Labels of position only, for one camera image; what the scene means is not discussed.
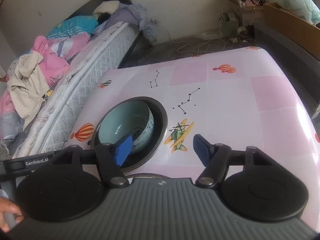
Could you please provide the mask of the green plastic bag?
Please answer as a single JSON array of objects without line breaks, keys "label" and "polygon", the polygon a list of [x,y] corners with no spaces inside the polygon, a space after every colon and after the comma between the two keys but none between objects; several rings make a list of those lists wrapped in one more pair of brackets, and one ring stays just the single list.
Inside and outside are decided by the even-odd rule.
[{"label": "green plastic bag", "polygon": [[298,16],[306,22],[319,24],[319,8],[313,0],[274,0],[284,10]]}]

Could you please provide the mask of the grey storage box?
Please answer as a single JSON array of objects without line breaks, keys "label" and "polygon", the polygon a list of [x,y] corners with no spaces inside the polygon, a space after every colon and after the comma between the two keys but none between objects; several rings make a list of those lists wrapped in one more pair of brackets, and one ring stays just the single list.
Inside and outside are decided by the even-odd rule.
[{"label": "grey storage box", "polygon": [[319,117],[319,60],[262,20],[255,23],[254,31],[255,44],[280,65],[311,118]]}]

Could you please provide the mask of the teal patterned cloth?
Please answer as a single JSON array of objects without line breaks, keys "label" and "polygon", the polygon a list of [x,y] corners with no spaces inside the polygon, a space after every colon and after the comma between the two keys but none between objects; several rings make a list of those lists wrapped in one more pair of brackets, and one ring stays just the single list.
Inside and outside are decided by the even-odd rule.
[{"label": "teal patterned cloth", "polygon": [[88,35],[98,26],[98,21],[93,16],[75,16],[56,25],[46,38],[72,37],[86,32]]}]

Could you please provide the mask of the quilted mattress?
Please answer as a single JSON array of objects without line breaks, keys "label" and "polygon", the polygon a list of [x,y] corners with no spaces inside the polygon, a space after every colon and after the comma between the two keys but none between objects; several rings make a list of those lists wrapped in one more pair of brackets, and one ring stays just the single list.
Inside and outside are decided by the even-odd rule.
[{"label": "quilted mattress", "polygon": [[13,158],[60,150],[91,91],[107,70],[117,69],[133,50],[138,27],[118,22],[86,44],[71,61],[71,68],[57,83],[33,122],[9,146]]}]

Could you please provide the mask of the pink floral blanket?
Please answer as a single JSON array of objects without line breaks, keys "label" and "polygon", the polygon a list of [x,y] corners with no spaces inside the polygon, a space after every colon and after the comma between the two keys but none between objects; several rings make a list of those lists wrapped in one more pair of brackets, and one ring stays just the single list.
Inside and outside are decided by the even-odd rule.
[{"label": "pink floral blanket", "polygon": [[[35,39],[31,51],[27,54],[36,51],[43,57],[39,66],[49,86],[49,90],[43,96],[44,103],[49,91],[69,71],[68,61],[84,48],[89,39],[90,36],[86,32],[72,37],[47,39],[44,36],[38,36]],[[3,146],[9,146],[25,130],[23,129],[24,120],[16,112],[8,91],[8,81],[14,74],[19,58],[11,64],[7,75],[1,79],[7,84],[7,90],[1,96],[1,145]]]}]

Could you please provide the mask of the large steel plate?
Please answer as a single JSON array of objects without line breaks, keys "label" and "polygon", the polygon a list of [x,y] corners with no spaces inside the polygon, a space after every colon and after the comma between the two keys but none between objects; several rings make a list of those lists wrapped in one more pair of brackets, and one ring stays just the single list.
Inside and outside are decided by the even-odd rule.
[{"label": "large steel plate", "polygon": [[156,173],[135,173],[126,176],[127,179],[133,178],[152,178],[152,179],[170,179],[170,177]]}]

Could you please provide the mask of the purple grey bedsheet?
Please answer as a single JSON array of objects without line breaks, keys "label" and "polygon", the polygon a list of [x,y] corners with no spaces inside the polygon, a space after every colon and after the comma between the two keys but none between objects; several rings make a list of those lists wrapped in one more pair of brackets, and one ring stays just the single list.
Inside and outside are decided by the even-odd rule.
[{"label": "purple grey bedsheet", "polygon": [[92,16],[98,20],[98,26],[92,33],[93,36],[99,36],[103,30],[118,22],[123,22],[137,26],[149,44],[154,45],[157,42],[154,22],[142,5],[104,1],[95,8]]}]

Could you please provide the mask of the beige cloth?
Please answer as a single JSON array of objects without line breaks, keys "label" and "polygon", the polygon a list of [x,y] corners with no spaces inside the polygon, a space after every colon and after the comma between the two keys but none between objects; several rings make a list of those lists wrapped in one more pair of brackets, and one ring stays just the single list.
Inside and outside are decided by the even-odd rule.
[{"label": "beige cloth", "polygon": [[24,120],[23,129],[32,122],[44,103],[49,90],[39,64],[43,57],[32,51],[19,58],[14,74],[8,81],[8,91],[18,115]]}]

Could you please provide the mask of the steel bowl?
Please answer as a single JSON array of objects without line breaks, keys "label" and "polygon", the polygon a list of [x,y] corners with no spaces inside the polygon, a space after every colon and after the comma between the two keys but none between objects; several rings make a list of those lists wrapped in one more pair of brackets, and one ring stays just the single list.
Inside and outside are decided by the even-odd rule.
[{"label": "steel bowl", "polygon": [[112,107],[98,122],[90,148],[103,142],[115,143],[125,135],[132,136],[132,150],[121,169],[133,171],[144,165],[159,149],[167,132],[168,115],[154,98],[129,98]]}]

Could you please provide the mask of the teal ceramic bowl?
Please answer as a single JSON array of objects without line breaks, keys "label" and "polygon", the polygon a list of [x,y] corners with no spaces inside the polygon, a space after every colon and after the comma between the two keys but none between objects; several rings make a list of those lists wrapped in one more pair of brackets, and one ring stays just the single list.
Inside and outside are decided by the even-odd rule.
[{"label": "teal ceramic bowl", "polygon": [[131,155],[140,152],[151,140],[154,117],[146,103],[124,101],[111,109],[101,120],[97,135],[101,143],[114,144],[126,134],[132,135]]}]

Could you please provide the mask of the open carton with clutter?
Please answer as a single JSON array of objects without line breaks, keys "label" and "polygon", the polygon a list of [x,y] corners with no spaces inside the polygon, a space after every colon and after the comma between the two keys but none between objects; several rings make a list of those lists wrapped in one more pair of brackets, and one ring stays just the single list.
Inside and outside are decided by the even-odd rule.
[{"label": "open carton with clutter", "polygon": [[255,38],[254,25],[263,18],[265,0],[227,0],[240,26],[247,30],[247,35]]}]

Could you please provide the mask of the brown cardboard box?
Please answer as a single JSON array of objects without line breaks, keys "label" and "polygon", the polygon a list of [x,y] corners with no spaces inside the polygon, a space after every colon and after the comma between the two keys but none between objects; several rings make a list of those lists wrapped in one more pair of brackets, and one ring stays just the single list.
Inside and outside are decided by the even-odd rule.
[{"label": "brown cardboard box", "polygon": [[284,10],[277,3],[263,5],[265,24],[304,48],[319,60],[319,28]]}]

